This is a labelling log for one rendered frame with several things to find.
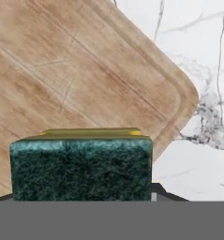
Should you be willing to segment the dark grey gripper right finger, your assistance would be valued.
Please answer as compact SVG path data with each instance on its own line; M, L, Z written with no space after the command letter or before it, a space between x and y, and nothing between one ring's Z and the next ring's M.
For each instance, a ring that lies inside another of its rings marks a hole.
M176 201L185 202L186 199L167 192L165 188L159 183L152 184L152 201L153 202L164 202L164 201Z

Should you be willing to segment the green and yellow sponge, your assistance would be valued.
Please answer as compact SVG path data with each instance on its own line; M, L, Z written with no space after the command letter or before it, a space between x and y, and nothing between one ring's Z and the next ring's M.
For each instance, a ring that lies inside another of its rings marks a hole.
M9 146L16 201L149 202L153 142L127 130L48 132Z

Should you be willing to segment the wooden cutting board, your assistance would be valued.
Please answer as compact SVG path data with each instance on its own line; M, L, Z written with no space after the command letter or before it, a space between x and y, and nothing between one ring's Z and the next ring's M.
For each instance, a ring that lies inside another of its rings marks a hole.
M111 0L0 0L0 196L8 146L48 128L139 128L159 157L196 87Z

